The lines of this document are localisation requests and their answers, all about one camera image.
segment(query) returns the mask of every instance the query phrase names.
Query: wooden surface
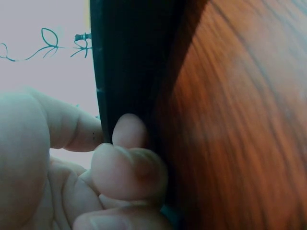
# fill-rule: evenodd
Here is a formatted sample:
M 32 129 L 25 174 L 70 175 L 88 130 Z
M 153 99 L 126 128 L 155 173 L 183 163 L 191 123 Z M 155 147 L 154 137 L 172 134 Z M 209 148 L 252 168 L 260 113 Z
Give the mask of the wooden surface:
M 306 0 L 190 0 L 156 111 L 189 230 L 307 227 Z

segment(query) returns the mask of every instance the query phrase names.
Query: hand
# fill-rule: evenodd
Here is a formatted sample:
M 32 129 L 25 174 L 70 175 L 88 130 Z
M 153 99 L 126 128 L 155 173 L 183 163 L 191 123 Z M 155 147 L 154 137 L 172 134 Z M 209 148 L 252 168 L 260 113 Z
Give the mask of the hand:
M 159 213 L 167 173 L 147 149 L 144 124 L 123 116 L 114 145 L 100 121 L 34 90 L 0 96 L 1 230 L 168 230 Z M 50 148 L 95 149 L 91 169 Z

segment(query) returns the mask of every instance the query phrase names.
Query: fingernail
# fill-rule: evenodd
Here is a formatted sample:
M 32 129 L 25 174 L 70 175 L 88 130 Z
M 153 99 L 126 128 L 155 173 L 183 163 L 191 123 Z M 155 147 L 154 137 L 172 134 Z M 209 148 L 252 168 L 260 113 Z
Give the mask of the fingernail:
M 114 216 L 94 216 L 90 222 L 93 230 L 126 230 L 127 226 L 122 218 Z
M 141 150 L 128 151 L 120 146 L 114 146 L 114 148 L 119 150 L 129 159 L 137 176 L 146 178 L 155 176 L 157 165 L 155 164 L 154 160 L 148 156 L 148 154 L 142 152 Z

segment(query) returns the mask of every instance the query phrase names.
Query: wood grain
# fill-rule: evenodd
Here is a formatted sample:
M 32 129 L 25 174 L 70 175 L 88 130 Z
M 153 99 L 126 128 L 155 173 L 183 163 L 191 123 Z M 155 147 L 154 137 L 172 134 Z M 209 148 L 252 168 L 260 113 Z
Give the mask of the wood grain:
M 187 1 L 167 75 L 156 117 L 187 229 L 304 229 L 306 0 Z

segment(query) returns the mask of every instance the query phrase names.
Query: finger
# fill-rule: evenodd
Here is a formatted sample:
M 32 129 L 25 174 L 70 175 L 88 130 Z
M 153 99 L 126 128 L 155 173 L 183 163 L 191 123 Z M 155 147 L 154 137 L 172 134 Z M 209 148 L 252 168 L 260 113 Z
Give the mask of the finger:
M 46 117 L 52 148 L 92 151 L 103 142 L 100 120 L 68 103 L 28 89 Z
M 145 124 L 133 114 L 123 115 L 113 131 L 113 144 L 125 148 L 145 148 L 148 134 Z
M 13 229 L 35 211 L 50 146 L 89 151 L 102 142 L 98 119 L 29 89 L 0 95 L 0 130 L 0 229 Z
M 166 166 L 147 149 L 102 144 L 94 152 L 91 172 L 97 190 L 112 199 L 160 199 L 166 190 Z
M 73 230 L 171 230 L 167 219 L 146 207 L 115 208 L 79 216 Z

